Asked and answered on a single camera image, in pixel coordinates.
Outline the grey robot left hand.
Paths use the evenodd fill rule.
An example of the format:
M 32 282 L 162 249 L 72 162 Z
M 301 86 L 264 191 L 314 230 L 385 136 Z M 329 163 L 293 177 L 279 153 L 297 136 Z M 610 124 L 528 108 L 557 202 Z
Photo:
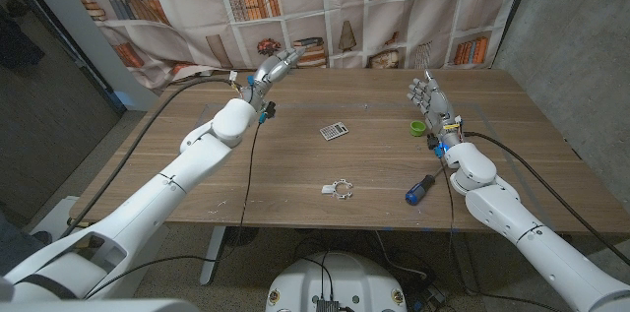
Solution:
M 305 53 L 304 47 L 288 48 L 265 60 L 253 75 L 253 85 L 244 93 L 244 99 L 256 110 L 262 106 L 264 96 L 274 83 L 280 82 L 295 67 Z

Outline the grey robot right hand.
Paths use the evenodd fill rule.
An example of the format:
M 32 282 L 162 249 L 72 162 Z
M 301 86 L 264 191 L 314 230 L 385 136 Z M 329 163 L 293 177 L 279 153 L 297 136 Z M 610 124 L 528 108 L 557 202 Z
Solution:
M 441 143 L 453 147 L 463 141 L 456 129 L 457 114 L 431 71 L 425 70 L 422 79 L 412 81 L 407 97 L 420 109 L 427 130 Z

